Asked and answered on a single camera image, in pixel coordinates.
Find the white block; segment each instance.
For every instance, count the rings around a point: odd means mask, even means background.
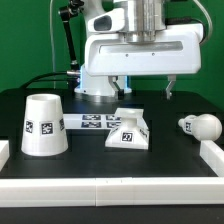
[[[219,176],[224,177],[224,152],[213,141],[202,141],[200,156]]]
[[[223,204],[224,178],[133,178],[134,205]]]
[[[0,141],[0,171],[9,158],[9,141]]]
[[[132,178],[96,180],[96,206],[133,205]]]
[[[95,206],[93,179],[0,180],[0,207]]]

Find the white ball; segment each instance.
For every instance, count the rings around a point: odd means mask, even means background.
[[[192,123],[192,134],[199,140],[217,140],[222,133],[220,120],[211,115],[203,114],[194,119]]]

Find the black tabletop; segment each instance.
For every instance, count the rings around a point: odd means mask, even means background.
[[[142,108],[150,130],[149,150],[106,148],[108,130],[67,130],[66,152],[52,157],[25,155],[21,152],[21,139],[26,96],[35,93],[60,95],[65,114],[113,114],[118,107]],[[0,103],[0,139],[10,142],[10,158],[0,178],[216,176],[199,156],[200,143],[177,125],[180,118],[190,114],[209,113],[223,120],[223,112],[198,94],[174,92],[172,99],[166,100],[159,91],[139,91],[115,103],[93,103],[77,99],[69,90],[11,89],[0,94]],[[223,135],[217,144],[223,144]],[[223,222],[223,208],[221,205],[8,208],[0,209],[0,217],[4,220],[1,223],[15,220],[23,223],[37,215],[41,223],[175,223],[177,219],[181,223],[189,223],[186,220],[219,223]],[[11,212],[17,214],[16,219],[10,216]]]

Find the upside-down white cup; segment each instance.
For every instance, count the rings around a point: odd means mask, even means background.
[[[60,97],[54,94],[28,96],[22,151],[32,156],[52,156],[66,151],[67,148]]]

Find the green wall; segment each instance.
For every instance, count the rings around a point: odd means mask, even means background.
[[[69,69],[67,43],[58,8],[67,0],[54,0],[53,24],[56,49],[56,70]],[[201,47],[202,69],[196,75],[178,77],[175,90],[192,91],[224,109],[224,1],[201,0],[214,23],[211,40]],[[52,71],[52,54],[49,34],[50,0],[22,0],[0,2],[0,91],[19,87],[30,78]],[[206,22],[192,1],[169,3],[168,17],[192,15]],[[76,52],[80,62],[84,56],[84,23],[82,17],[72,22]],[[133,89],[162,90],[167,85],[164,77],[134,77]],[[53,87],[43,83],[41,86]]]

